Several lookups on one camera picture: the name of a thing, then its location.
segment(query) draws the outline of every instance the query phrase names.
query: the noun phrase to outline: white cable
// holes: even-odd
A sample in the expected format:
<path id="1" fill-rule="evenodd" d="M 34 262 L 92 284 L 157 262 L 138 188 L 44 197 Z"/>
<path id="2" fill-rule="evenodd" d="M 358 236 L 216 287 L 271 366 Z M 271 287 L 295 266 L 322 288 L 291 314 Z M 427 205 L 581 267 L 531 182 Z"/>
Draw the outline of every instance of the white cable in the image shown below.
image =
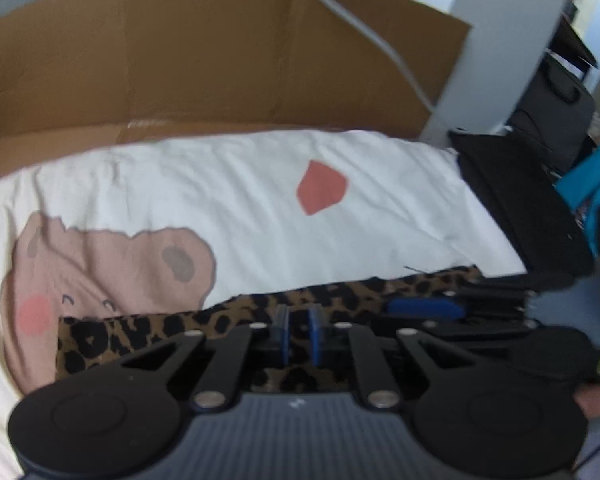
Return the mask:
<path id="1" fill-rule="evenodd" d="M 384 53 L 397 67 L 400 71 L 400 74 L 407 80 L 413 91 L 416 93 L 416 96 L 420 100 L 420 102 L 424 105 L 424 107 L 431 113 L 431 116 L 436 118 L 442 123 L 442 125 L 447 129 L 451 130 L 451 128 L 446 124 L 446 121 L 442 119 L 434 104 L 430 101 L 427 94 L 422 89 L 420 83 L 416 79 L 416 76 L 413 75 L 413 72 L 402 58 L 400 54 L 396 52 L 396 50 L 385 40 L 382 36 L 380 36 L 376 31 L 374 31 L 371 27 L 369 27 L 365 22 L 360 20 L 355 14 L 353 14 L 349 9 L 343 7 L 336 0 L 318 0 L 325 7 L 327 7 L 331 12 L 333 12 L 336 16 L 343 19 L 345 22 L 349 23 L 351 27 L 355 28 L 360 34 L 365 36 L 371 43 L 373 43 L 376 47 L 378 47 L 382 53 Z"/>

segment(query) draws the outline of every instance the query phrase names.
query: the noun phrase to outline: bear's pink cheek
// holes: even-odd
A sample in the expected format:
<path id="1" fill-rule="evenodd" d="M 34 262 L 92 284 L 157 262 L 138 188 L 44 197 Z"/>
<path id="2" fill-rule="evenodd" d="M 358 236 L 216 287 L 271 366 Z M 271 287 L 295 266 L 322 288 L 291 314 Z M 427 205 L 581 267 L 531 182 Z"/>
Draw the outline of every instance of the bear's pink cheek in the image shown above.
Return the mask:
<path id="1" fill-rule="evenodd" d="M 16 311 L 16 327 L 24 335 L 42 335 L 51 326 L 51 306 L 43 294 L 29 296 Z"/>

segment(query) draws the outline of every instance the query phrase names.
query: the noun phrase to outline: black cloth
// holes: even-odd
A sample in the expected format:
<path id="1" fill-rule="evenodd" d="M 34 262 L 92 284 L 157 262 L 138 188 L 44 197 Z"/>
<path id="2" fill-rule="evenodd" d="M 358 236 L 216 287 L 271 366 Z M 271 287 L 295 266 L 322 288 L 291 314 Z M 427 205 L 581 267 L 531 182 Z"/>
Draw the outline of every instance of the black cloth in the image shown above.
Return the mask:
<path id="1" fill-rule="evenodd" d="M 569 207 L 533 152 L 507 137 L 450 134 L 462 178 L 528 272 L 586 276 L 593 256 Z"/>

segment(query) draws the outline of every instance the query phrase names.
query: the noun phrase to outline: white bed sheet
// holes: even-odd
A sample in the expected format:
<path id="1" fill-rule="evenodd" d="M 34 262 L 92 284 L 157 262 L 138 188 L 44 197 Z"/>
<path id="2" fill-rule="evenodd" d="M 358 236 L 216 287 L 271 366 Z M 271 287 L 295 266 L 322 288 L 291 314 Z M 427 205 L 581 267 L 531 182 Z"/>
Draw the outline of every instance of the white bed sheet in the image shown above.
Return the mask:
<path id="1" fill-rule="evenodd" d="M 297 190 L 311 161 L 347 185 L 341 201 L 308 215 Z M 205 307 L 243 293 L 460 265 L 488 276 L 525 270 L 452 152 L 372 132 L 170 139 L 21 170 L 0 180 L 0 284 L 14 242 L 39 210 L 67 227 L 129 236 L 193 229 L 217 263 Z M 1 337 L 0 326 L 0 478 L 14 478 L 4 428 L 19 393 Z"/>

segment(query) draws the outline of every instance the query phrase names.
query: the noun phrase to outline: leopard print fabric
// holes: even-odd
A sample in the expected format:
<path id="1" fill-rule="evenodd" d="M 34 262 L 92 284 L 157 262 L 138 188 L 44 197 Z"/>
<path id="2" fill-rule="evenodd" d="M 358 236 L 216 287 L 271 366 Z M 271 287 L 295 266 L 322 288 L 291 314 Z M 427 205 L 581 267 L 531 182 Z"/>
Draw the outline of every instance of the leopard print fabric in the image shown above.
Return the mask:
<path id="1" fill-rule="evenodd" d="M 347 389 L 330 370 L 315 368 L 309 354 L 308 304 L 320 304 L 331 323 L 367 324 L 391 298 L 428 297 L 454 290 L 479 278 L 476 267 L 456 267 L 433 274 L 396 280 L 370 278 L 362 282 L 331 283 L 273 294 L 237 296 L 198 312 L 122 316 L 105 320 L 63 317 L 58 326 L 56 379 L 106 364 L 133 351 L 186 330 L 198 329 L 207 338 L 227 334 L 234 326 L 254 321 L 271 323 L 279 304 L 290 307 L 290 365 L 266 368 L 254 378 L 256 392 L 315 392 Z"/>

